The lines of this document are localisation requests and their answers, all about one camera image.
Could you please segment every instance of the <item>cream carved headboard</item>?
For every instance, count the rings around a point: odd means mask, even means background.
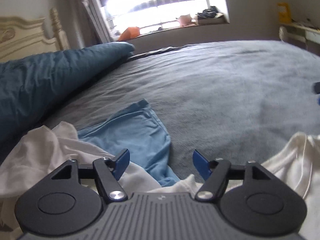
[[[0,62],[69,49],[55,8],[50,10],[50,16],[54,33],[50,40],[42,29],[45,18],[28,21],[20,17],[0,17]]]

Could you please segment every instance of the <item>gray bedsheet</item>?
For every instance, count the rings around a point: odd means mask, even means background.
[[[183,179],[197,175],[195,148],[235,164],[263,162],[297,131],[319,134],[318,81],[320,58],[289,44],[197,44],[123,64],[45,124],[85,128],[145,98],[171,135],[169,165]]]

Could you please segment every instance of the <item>dark blue pillow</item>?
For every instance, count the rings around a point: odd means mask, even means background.
[[[0,63],[0,143],[31,128],[69,93],[134,46],[111,42]]]

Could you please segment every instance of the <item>circular cap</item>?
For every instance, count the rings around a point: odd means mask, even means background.
[[[210,199],[213,197],[213,194],[210,191],[200,191],[198,192],[197,197],[200,199]]]
[[[281,198],[268,193],[251,195],[247,199],[247,205],[251,210],[265,215],[276,214],[280,212],[284,206]]]
[[[75,198],[67,193],[50,193],[39,199],[38,207],[43,213],[59,215],[71,210],[75,203]]]
[[[125,194],[122,191],[115,190],[115,191],[110,192],[109,197],[112,198],[112,199],[118,200],[118,199],[124,198]]]

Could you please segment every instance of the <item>blue cloth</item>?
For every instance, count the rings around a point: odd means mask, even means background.
[[[144,99],[103,123],[78,131],[78,137],[113,155],[129,149],[130,161],[144,168],[162,187],[180,180],[168,166],[170,136]]]
[[[134,46],[111,42],[32,55],[0,64],[0,143],[31,129],[55,104]]]

